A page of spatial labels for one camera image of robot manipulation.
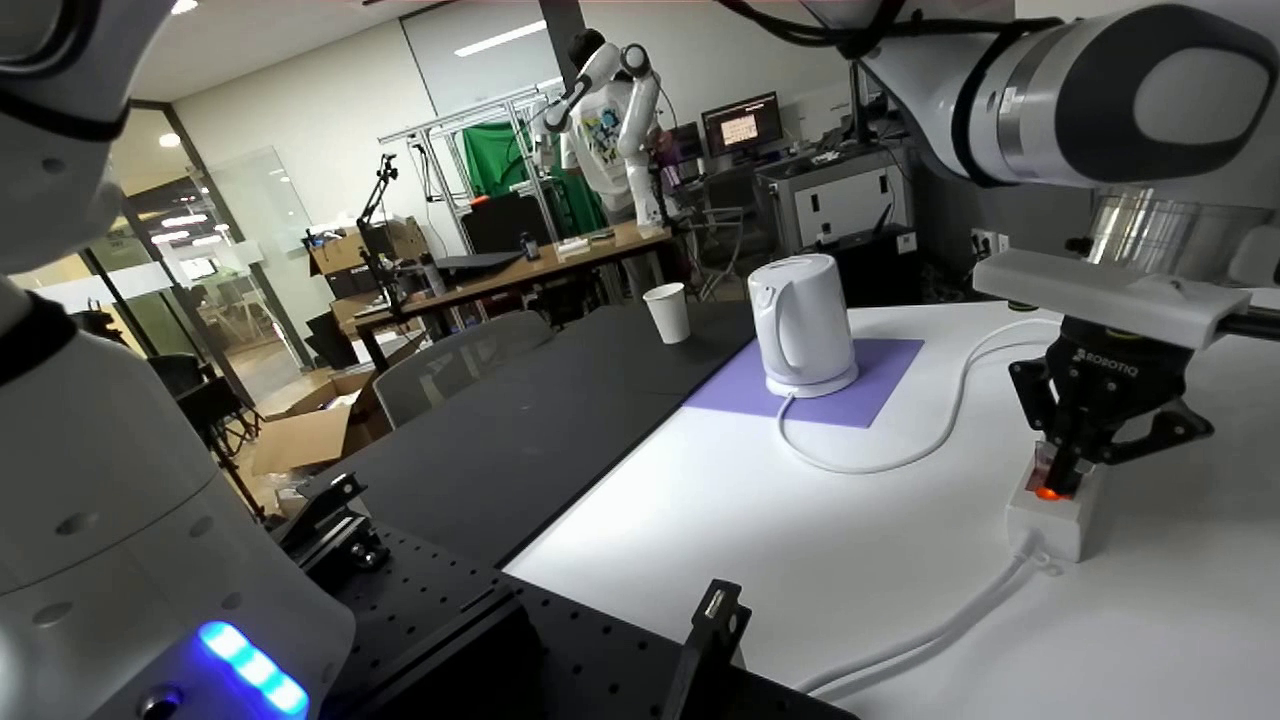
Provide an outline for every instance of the desk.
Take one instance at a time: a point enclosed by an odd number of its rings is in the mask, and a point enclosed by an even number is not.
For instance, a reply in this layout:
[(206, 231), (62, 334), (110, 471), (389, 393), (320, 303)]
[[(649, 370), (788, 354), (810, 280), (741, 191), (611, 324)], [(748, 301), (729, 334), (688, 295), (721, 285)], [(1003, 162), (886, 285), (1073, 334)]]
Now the desk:
[(748, 334), (737, 303), (694, 303), (694, 341), (676, 348), (656, 341), (644, 303), (601, 307), (340, 468), (374, 484), (378, 521), (496, 568)]
[[(1012, 314), (852, 313), (855, 334), (930, 341), (867, 431), (797, 424), (863, 461), (922, 448), (958, 365)], [(952, 614), (1008, 559), (1003, 502), (1026, 428), (997, 351), (975, 365), (958, 435), (886, 474), (800, 465), (764, 414), (680, 409), (568, 507), (510, 572), (661, 634), (680, 634), (712, 574), (756, 608), (744, 663), (800, 685)], [(1223, 341), (1191, 365), (1216, 435), (1117, 468), (1099, 554), (1036, 574), (933, 663), (845, 708), (875, 720), (1263, 720), (1280, 687), (1280, 394), (1275, 344)]]
[(417, 295), (404, 301), (401, 314), (397, 313), (365, 313), (374, 295), (336, 301), (332, 313), (336, 313), (343, 331), (356, 331), (365, 341), (374, 365), (389, 367), (389, 354), (378, 344), (378, 331), (389, 327), (389, 324), (404, 324), (411, 314), (440, 314), (440, 313), (450, 313), (457, 303), (467, 303), (467, 301), (485, 301), (485, 295), (496, 295), (496, 291), (515, 291), (515, 289), (530, 289), (530, 285), (543, 285), (551, 274), (585, 272), (585, 269), (598, 269), (598, 262), (611, 262), (611, 259), (642, 255), (642, 252), (661, 252), (661, 246), (673, 246), (673, 237), (644, 240), (635, 231), (635, 222), (617, 222), (611, 240), (594, 240), (589, 252), (558, 255), (558, 244), (543, 244), (538, 259), (515, 259), (505, 272), (471, 280), (471, 285), (457, 285), (444, 295), (417, 291)]

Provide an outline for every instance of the white kettle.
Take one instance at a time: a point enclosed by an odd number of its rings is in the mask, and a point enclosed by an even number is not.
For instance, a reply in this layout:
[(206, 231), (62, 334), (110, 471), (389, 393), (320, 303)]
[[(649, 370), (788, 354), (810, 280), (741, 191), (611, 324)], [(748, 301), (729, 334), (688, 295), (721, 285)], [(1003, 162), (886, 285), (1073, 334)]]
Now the white kettle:
[(806, 252), (748, 274), (773, 394), (833, 394), (855, 380), (845, 289), (833, 255)]

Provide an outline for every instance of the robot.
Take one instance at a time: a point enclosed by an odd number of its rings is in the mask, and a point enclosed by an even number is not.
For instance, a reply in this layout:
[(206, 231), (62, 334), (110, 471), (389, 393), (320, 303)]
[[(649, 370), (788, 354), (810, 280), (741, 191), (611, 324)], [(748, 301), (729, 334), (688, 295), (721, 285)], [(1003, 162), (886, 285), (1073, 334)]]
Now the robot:
[(589, 62), (577, 71), (577, 85), (558, 104), (543, 107), (543, 122), (548, 131), (565, 131), (568, 121), (577, 121), (579, 99), (589, 99), (594, 91), (609, 91), (617, 76), (631, 78), (617, 153), (630, 167), (635, 227), (649, 240), (649, 237), (663, 237), (663, 210), (661, 210), (656, 183), (644, 156), (644, 137), (653, 127), (656, 99), (661, 99), (661, 76), (653, 71), (649, 52), (642, 45), (630, 45), (630, 47), (601, 45), (589, 57)]
[(1263, 2), (1152, 2), (1065, 24), (1012, 19), (1012, 0), (806, 0), (819, 27), (721, 2), (792, 45), (841, 47), (952, 175), (1169, 195), (1144, 237), (1099, 231), (1090, 262), (1003, 252), (975, 269), (981, 291), (1068, 314), (1046, 359), (1012, 365), (1029, 424), (1046, 431), (1029, 497), (1085, 498), (1110, 465), (1214, 431), (1179, 399), (1191, 351), (1223, 331), (1280, 331), (1243, 289), (1216, 285), (1241, 237), (1186, 231), (1174, 210), (1270, 215), (1280, 201), (1280, 57), (1256, 33), (1275, 27)]
[[(127, 78), (172, 0), (0, 0), (0, 272), (84, 244), (117, 215), (105, 183)], [(1012, 19), (1008, 0), (806, 0), (819, 27), (729, 9), (860, 58), (937, 158), (981, 183), (1162, 183), (1176, 201), (1275, 208), (1275, 47), (1256, 0), (1142, 9), (1085, 24)], [(630, 71), (623, 158), (642, 227), (656, 191), (642, 137), (656, 76), (644, 47), (601, 47), (548, 112)], [(1162, 244), (1121, 255), (1195, 255)], [(1280, 334), (1250, 291), (1136, 262), (1008, 252), (991, 295), (1062, 307), (1065, 334), (1017, 365), (1046, 431), (1041, 497), (1075, 497), (1091, 465), (1210, 431), (1179, 409), (1186, 365), (1222, 331)], [(1152, 414), (1152, 435), (1117, 431)], [(157, 656), (227, 663), (183, 714), (318, 714), (353, 649), (353, 614), (250, 521), (161, 380), (0, 280), (0, 714), (99, 714)], [(140, 714), (172, 714), (157, 687)]]
[[(105, 162), (168, 9), (6, 0), (6, 274), (81, 246), (121, 210)], [(99, 714), (181, 642), (191, 663), (227, 663), (187, 693), (241, 694), (206, 714), (320, 708), (356, 634), (349, 608), (252, 525), (149, 365), (81, 334), (12, 280), (0, 280), (0, 456), (0, 714)], [(157, 687), (146, 704), (127, 711), (163, 714), (183, 694)]]

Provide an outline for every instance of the metal frame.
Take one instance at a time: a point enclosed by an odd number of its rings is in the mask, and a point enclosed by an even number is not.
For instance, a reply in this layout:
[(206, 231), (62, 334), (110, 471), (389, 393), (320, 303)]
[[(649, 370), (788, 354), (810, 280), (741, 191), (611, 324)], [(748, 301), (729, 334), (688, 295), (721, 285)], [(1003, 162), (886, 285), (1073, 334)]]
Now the metal frame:
[(530, 121), (530, 115), (519, 112), (519, 104), (530, 104), (530, 99), (548, 99), (548, 97), (543, 97), (543, 87), (519, 87), (519, 91), (494, 97), (494, 99), (471, 104), (471, 107), (459, 107), (459, 112), (444, 112), (444, 115), (437, 115), (437, 121), (428, 121), (428, 122), (411, 122), (411, 127), (401, 127), (401, 131), (379, 137), (379, 145), (422, 145), (423, 162), (428, 162), (428, 167), (423, 167), (423, 181), (431, 175), (431, 181), (440, 183), (440, 195), (444, 195), (444, 205), (450, 205), (450, 220), (454, 220), (454, 227), (457, 227), (457, 237), (465, 240), (467, 252), (478, 252), (478, 244), (471, 244), (471, 231), (467, 231), (465, 208), (459, 208), (459, 195), (465, 195), (465, 191), (457, 191), (457, 186), (450, 183), (450, 172), (444, 172), (440, 153), (437, 153), (437, 137), (450, 139), (454, 162), (465, 167), (465, 158), (457, 156), (454, 137), (457, 137), (457, 127), (459, 127), (465, 121), (478, 121), (478, 115), (485, 115), (485, 112), (505, 112), (505, 115), (510, 115), (512, 137), (515, 137), (515, 148), (519, 148), (519, 158), (524, 158), (524, 172), (530, 172), (532, 201), (538, 201), (538, 208), (540, 208), (540, 215), (543, 215), (543, 222), (548, 222), (548, 237), (560, 240), (558, 215), (551, 215), (551, 205), (548, 205), (548, 191), (543, 191), (543, 181), (540, 181), (540, 172), (538, 172), (538, 162), (532, 162), (532, 148), (530, 148), (530, 139), (524, 139), (524, 121)]

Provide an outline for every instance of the blue light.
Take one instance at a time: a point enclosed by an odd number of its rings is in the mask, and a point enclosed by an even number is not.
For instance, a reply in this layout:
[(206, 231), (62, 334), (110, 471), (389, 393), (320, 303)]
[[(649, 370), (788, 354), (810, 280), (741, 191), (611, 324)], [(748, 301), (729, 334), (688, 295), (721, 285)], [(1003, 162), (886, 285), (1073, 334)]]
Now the blue light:
[(206, 623), (199, 642), (222, 661), (232, 661), (250, 649), (250, 641), (232, 623)]
[(250, 642), (226, 621), (199, 629), (199, 642), (226, 661), (250, 687), (255, 687), (280, 714), (307, 714), (307, 693), (272, 663), (261, 649)]
[(284, 714), (304, 714), (307, 708), (307, 693), (295, 687), (295, 680), (280, 675), (272, 687), (269, 687), (269, 701), (277, 704), (277, 711)]
[(250, 651), (241, 663), (232, 663), (245, 685), (265, 687), (280, 666), (265, 651)]

